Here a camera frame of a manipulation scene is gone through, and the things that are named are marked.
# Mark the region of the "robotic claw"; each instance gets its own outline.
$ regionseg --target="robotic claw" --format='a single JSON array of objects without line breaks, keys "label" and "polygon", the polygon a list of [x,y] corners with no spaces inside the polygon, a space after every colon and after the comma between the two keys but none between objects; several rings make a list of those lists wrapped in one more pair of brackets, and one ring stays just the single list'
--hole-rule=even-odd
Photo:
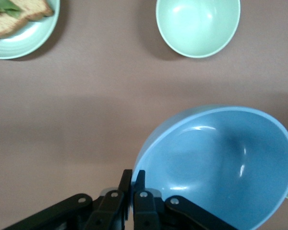
[{"label": "robotic claw", "polygon": [[77,194],[4,230],[124,230],[132,202],[134,230],[236,230],[182,196],[163,201],[145,187],[145,171],[131,186],[132,170],[124,170],[116,190],[96,200]]}]

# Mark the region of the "bread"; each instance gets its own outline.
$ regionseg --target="bread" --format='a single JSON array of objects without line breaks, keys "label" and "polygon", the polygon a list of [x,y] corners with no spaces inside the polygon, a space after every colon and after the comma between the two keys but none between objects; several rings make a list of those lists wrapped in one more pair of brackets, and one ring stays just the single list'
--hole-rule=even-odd
[{"label": "bread", "polygon": [[0,13],[0,38],[6,38],[20,28],[24,27],[28,21],[38,21],[44,16],[52,16],[53,10],[46,0],[10,0],[21,10],[18,19],[6,13]]}]

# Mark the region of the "large blue bowl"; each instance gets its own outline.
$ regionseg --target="large blue bowl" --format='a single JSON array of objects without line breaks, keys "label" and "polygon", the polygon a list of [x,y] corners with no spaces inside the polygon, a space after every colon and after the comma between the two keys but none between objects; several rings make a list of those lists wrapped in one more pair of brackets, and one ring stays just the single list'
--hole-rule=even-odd
[{"label": "large blue bowl", "polygon": [[288,132],[247,107],[209,105],[162,123],[144,143],[132,182],[180,195],[239,230],[256,229],[288,193]]}]

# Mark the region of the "brown surface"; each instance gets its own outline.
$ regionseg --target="brown surface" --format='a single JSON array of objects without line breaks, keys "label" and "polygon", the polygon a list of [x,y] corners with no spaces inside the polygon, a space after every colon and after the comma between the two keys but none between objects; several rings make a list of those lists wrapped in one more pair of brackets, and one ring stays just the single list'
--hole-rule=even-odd
[{"label": "brown surface", "polygon": [[[0,60],[0,229],[117,186],[150,132],[186,108],[251,106],[288,128],[288,1],[242,0],[233,40],[205,59],[164,43],[155,3],[62,0],[40,49]],[[288,230],[288,200],[260,229]]]}]

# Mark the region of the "tabletop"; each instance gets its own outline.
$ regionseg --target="tabletop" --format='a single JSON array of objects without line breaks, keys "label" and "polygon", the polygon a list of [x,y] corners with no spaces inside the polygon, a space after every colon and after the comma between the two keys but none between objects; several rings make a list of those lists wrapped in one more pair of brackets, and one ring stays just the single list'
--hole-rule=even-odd
[{"label": "tabletop", "polygon": [[[149,134],[187,108],[253,107],[288,129],[288,0],[242,0],[231,42],[202,59],[166,45],[155,10],[62,0],[43,46],[0,60],[0,229],[117,186]],[[288,230],[287,199],[259,229]]]}]

